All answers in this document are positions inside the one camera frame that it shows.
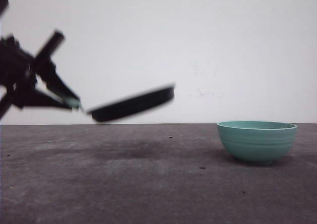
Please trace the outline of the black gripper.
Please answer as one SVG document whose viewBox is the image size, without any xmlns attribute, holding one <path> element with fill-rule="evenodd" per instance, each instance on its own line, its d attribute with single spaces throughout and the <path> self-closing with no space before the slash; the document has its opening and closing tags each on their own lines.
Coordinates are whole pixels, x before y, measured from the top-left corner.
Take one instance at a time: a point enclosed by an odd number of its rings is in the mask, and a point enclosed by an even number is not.
<svg viewBox="0 0 317 224">
<path fill-rule="evenodd" d="M 80 98 L 64 84 L 51 61 L 51 55 L 64 40 L 61 32 L 55 31 L 40 52 L 31 56 L 24 52 L 13 36 L 0 41 L 0 84 L 6 94 L 0 100 L 0 116 L 3 117 L 12 105 L 23 107 L 53 107 L 71 109 L 69 105 L 81 105 Z M 46 88 L 60 97 L 64 103 L 36 89 L 37 78 Z"/>
</svg>

